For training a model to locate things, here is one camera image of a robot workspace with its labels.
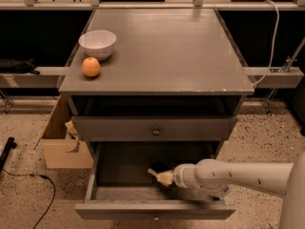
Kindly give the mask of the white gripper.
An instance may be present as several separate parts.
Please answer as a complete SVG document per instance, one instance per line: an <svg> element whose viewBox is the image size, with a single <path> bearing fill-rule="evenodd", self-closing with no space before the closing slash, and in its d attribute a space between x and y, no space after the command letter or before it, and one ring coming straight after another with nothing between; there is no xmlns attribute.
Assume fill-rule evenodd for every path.
<svg viewBox="0 0 305 229"><path fill-rule="evenodd" d="M194 164L181 164L172 171L158 173L156 179L164 186L170 186L173 182L182 188L196 188L198 183L195 176Z"/></svg>

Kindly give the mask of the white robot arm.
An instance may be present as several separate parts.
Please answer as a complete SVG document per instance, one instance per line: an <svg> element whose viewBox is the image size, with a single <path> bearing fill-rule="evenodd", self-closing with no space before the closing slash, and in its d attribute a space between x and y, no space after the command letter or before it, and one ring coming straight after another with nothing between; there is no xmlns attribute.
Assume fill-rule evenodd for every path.
<svg viewBox="0 0 305 229"><path fill-rule="evenodd" d="M148 170L165 186L173 183L224 197L229 184L283 197L278 229L305 227L305 155L294 163L232 163L202 159L171 169L156 163Z"/></svg>

